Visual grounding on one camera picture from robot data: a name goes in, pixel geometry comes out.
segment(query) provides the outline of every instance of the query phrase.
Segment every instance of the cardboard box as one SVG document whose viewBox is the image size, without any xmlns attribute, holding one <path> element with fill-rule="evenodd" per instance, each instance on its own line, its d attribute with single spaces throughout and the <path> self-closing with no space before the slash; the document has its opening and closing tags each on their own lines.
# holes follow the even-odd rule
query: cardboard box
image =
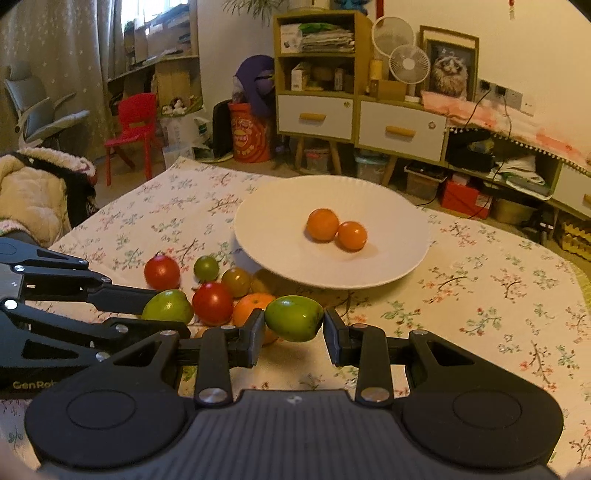
<svg viewBox="0 0 591 480">
<path fill-rule="evenodd" d="M 310 80 L 311 65 L 305 61 L 299 62 L 291 71 L 291 90 L 294 92 L 303 92 L 308 86 Z"/>
<path fill-rule="evenodd" d="M 460 185 L 448 180 L 445 184 L 441 206 L 455 212 L 465 213 L 468 216 L 478 218 L 488 217 L 491 208 L 492 197 L 483 195 L 480 191 L 469 185 Z"/>
<path fill-rule="evenodd" d="M 303 35 L 300 26 L 301 23 L 280 26 L 281 53 L 301 53 Z"/>
<path fill-rule="evenodd" d="M 406 83 L 392 80 L 370 80 L 369 94 L 378 100 L 404 101 L 406 96 Z"/>
</svg>

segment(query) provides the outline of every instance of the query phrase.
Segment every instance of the wooden cabinet leg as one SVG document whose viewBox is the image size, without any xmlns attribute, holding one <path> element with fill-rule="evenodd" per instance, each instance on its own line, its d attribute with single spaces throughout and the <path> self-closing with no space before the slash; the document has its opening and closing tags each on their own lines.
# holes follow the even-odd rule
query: wooden cabinet leg
<svg viewBox="0 0 591 480">
<path fill-rule="evenodd" d="M 396 167 L 397 160 L 398 157 L 390 155 L 390 160 L 388 161 L 388 165 L 386 165 L 386 170 L 384 170 L 384 175 L 382 176 L 382 185 L 384 187 L 387 187 L 388 183 L 390 183 L 390 178 L 392 177 L 392 173 L 394 173 L 394 167 Z"/>
<path fill-rule="evenodd" d="M 339 149 L 338 149 L 335 141 L 329 141 L 329 145 L 330 145 L 330 156 L 333 159 L 333 168 L 335 169 L 335 173 L 337 175 L 341 175 L 343 172 L 340 168 Z"/>
<path fill-rule="evenodd" d="M 304 157 L 304 138 L 300 137 L 297 141 L 297 148 L 295 149 L 295 169 L 301 169 L 301 159 Z"/>
</svg>

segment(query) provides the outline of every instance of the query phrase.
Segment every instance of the red box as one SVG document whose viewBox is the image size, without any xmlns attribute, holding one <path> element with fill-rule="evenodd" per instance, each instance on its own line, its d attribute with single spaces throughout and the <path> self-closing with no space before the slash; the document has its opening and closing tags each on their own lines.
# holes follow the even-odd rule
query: red box
<svg viewBox="0 0 591 480">
<path fill-rule="evenodd" d="M 474 187 L 460 185 L 451 180 L 446 181 L 441 200 L 441 206 L 443 208 L 484 219 L 488 217 L 491 203 L 492 197 L 482 195 Z"/>
</svg>

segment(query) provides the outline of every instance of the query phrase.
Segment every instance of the red cherry tomato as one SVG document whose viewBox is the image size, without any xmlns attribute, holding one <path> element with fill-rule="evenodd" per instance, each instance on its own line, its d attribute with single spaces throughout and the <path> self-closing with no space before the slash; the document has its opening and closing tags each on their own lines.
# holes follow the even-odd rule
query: red cherry tomato
<svg viewBox="0 0 591 480">
<path fill-rule="evenodd" d="M 181 270 L 174 258 L 159 252 L 146 262 L 146 282 L 154 290 L 174 290 L 181 284 Z"/>
<path fill-rule="evenodd" d="M 205 325 L 223 325 L 230 321 L 234 311 L 232 294 L 221 283 L 204 283 L 193 295 L 193 310 Z"/>
</svg>

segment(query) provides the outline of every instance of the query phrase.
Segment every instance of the green fruit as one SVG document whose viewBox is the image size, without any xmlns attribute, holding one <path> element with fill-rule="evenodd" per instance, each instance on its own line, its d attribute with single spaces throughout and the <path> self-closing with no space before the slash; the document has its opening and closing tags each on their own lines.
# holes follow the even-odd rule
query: green fruit
<svg viewBox="0 0 591 480">
<path fill-rule="evenodd" d="M 182 291 L 165 290 L 146 304 L 142 319 L 187 324 L 193 320 L 193 315 L 193 306 Z"/>
<path fill-rule="evenodd" d="M 267 326 L 289 342 L 312 340 L 322 325 L 321 305 L 309 298 L 288 295 L 273 300 L 265 309 Z"/>
<path fill-rule="evenodd" d="M 193 273 L 200 282 L 214 281 L 220 273 L 220 266 L 209 255 L 199 257 L 193 266 Z"/>
</svg>

